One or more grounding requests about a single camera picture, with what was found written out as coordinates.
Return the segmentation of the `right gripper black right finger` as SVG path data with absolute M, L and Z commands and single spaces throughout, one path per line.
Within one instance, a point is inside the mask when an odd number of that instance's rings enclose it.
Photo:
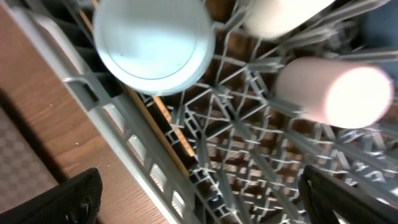
M 397 209 L 314 166 L 305 166 L 298 189 L 312 224 L 339 224 L 338 215 L 352 224 L 397 224 Z

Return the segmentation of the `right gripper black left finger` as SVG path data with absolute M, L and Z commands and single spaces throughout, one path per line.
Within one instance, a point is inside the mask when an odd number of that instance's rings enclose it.
M 103 183 L 92 167 L 1 214 L 1 224 L 94 224 Z

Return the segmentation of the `pink cup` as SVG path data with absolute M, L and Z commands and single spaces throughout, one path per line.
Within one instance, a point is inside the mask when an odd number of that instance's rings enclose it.
M 358 129 L 387 113 L 394 98 L 394 82 L 373 65 L 302 57 L 282 69 L 275 95 L 300 106 L 305 119 Z

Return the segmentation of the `wooden chopstick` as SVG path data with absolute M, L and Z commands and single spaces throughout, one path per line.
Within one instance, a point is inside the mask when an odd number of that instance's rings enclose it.
M 90 32 L 93 32 L 93 25 L 92 25 L 91 21 L 89 20 L 89 18 L 86 16 L 86 14 L 82 10 L 79 10 L 79 14 L 80 14 L 80 17 L 83 19 L 87 28 L 90 30 Z M 187 168 L 185 167 L 185 165 L 183 164 L 181 159 L 178 157 L 177 153 L 174 151 L 172 145 L 168 142 L 167 138 L 163 134 L 162 130 L 159 128 L 155 119 L 152 117 L 152 115 L 148 111 L 147 107 L 141 100 L 140 96 L 133 89 L 127 87 L 126 85 L 125 85 L 125 87 L 127 88 L 127 92 L 129 93 L 130 97 L 134 100 L 134 102 L 138 106 L 139 110 L 144 115 L 146 121 L 149 123 L 150 127 L 152 128 L 152 130 L 155 132 L 156 136 L 159 138 L 159 140 L 165 147 L 169 156 L 174 161 L 175 165 L 180 169 L 180 171 L 182 172 L 182 174 L 185 177 L 188 177 L 189 171 L 187 170 Z M 167 108 L 164 106 L 162 100 L 158 96 L 154 97 L 154 103 L 161 110 L 163 116 L 165 116 L 166 119 L 170 118 L 170 120 L 171 120 L 171 115 L 169 115 L 170 113 L 167 111 Z M 192 147 L 189 145 L 186 137 L 183 135 L 181 130 L 176 129 L 174 132 L 175 132 L 175 135 L 177 136 L 178 140 L 181 142 L 183 148 L 187 151 L 187 154 L 190 157 L 194 156 L 195 152 L 193 151 Z
M 187 152 L 187 154 L 190 157 L 195 156 L 195 151 L 187 141 L 185 135 L 183 132 L 180 130 L 180 126 L 178 125 L 179 118 L 175 115 L 173 116 L 169 110 L 167 109 L 166 105 L 163 103 L 162 99 L 159 96 L 153 96 L 153 101 L 154 103 L 158 106 L 160 109 L 161 113 L 163 114 L 164 118 L 167 120 L 169 125 L 172 127 L 172 129 L 175 131 L 176 136 L 178 140 L 182 143 L 182 146 L 184 150 Z

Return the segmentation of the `dark blue plate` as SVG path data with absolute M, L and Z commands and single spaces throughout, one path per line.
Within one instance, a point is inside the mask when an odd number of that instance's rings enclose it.
M 368 49 L 397 47 L 397 1 L 361 16 L 361 38 Z

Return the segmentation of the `light blue bowl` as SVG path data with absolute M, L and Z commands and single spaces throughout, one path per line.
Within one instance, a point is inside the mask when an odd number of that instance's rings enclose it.
M 93 27 L 106 68 L 147 95 L 191 87 L 215 51 L 213 21 L 200 0 L 102 0 Z

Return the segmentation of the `cream white cup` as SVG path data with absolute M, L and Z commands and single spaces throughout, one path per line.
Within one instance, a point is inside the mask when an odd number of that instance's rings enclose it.
M 245 29 L 252 35 L 275 40 L 294 30 L 334 0 L 253 0 L 248 6 Z

